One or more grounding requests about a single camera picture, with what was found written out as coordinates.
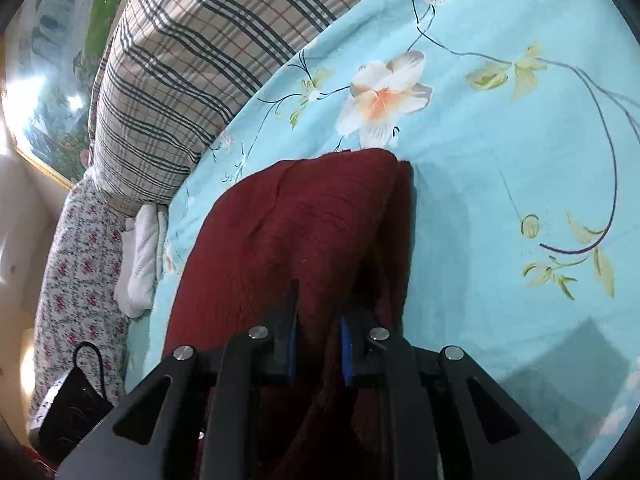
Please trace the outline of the pink floral quilt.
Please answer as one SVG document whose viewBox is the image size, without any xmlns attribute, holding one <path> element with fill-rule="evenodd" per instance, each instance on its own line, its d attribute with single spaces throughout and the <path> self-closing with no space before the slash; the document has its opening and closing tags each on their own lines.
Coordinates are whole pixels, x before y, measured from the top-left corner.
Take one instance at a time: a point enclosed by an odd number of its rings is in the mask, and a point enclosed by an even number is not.
<svg viewBox="0 0 640 480">
<path fill-rule="evenodd" d="M 85 177 L 67 195 L 44 268 L 35 317 L 35 387 L 28 417 L 34 418 L 54 382 L 72 366 L 75 348 L 89 341 L 101 352 L 81 350 L 78 365 L 90 384 L 105 385 L 107 400 L 125 393 L 129 320 L 114 299 L 122 265 L 125 217 L 99 196 Z"/>
</svg>

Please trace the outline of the light blue floral bedsheet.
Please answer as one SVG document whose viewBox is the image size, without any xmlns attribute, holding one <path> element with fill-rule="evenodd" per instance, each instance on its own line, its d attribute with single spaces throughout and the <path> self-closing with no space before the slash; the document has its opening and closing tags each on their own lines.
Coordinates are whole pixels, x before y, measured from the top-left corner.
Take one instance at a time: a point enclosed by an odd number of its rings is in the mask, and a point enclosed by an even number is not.
<svg viewBox="0 0 640 480">
<path fill-rule="evenodd" d="M 596 474 L 639 406 L 639 0 L 361 0 L 178 191 L 126 387 L 160 362 L 214 201 L 280 160 L 362 147 L 413 170 L 407 338 L 465 348 Z"/>
</svg>

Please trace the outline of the framed landscape painting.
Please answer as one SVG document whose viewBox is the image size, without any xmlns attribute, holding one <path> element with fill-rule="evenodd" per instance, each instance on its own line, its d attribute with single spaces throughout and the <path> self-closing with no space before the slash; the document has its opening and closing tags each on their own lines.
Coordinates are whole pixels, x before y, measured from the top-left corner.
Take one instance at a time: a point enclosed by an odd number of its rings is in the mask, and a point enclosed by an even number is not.
<svg viewBox="0 0 640 480">
<path fill-rule="evenodd" d="M 17 154 L 65 186 L 88 165 L 91 87 L 122 0 L 23 0 L 4 44 L 2 107 Z"/>
</svg>

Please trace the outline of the beige plaid quilt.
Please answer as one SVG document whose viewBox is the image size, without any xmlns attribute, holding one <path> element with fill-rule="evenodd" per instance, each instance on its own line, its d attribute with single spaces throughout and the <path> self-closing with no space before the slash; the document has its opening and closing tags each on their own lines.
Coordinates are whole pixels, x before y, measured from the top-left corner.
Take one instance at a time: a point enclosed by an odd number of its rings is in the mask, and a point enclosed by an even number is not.
<svg viewBox="0 0 640 480">
<path fill-rule="evenodd" d="M 89 112 L 104 202 L 170 203 L 270 76 L 359 1 L 128 0 Z"/>
</svg>

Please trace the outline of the dark red knit hoodie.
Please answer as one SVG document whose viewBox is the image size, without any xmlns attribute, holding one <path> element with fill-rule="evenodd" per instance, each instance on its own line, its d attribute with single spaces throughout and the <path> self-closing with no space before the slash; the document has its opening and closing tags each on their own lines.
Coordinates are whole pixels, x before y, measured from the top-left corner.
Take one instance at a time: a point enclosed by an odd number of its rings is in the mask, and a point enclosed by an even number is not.
<svg viewBox="0 0 640 480">
<path fill-rule="evenodd" d="M 267 479 L 383 479 L 380 399 L 344 382 L 340 318 L 397 330 L 407 295 L 412 169 L 379 148 L 277 162 L 229 188 L 184 267 L 167 350 L 208 350 L 280 308 L 298 284 L 295 377 L 262 390 L 250 466 Z"/>
</svg>

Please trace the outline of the white folded towel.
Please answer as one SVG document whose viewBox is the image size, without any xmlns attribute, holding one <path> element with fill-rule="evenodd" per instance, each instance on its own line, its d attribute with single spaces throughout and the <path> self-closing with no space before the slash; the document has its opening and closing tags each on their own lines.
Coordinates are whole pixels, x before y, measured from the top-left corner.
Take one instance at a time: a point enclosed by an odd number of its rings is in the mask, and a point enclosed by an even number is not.
<svg viewBox="0 0 640 480">
<path fill-rule="evenodd" d="M 155 289 L 163 274 L 164 241 L 168 227 L 165 206 L 144 204 L 126 219 L 122 239 L 122 265 L 114 299 L 127 318 L 140 318 L 152 309 Z"/>
</svg>

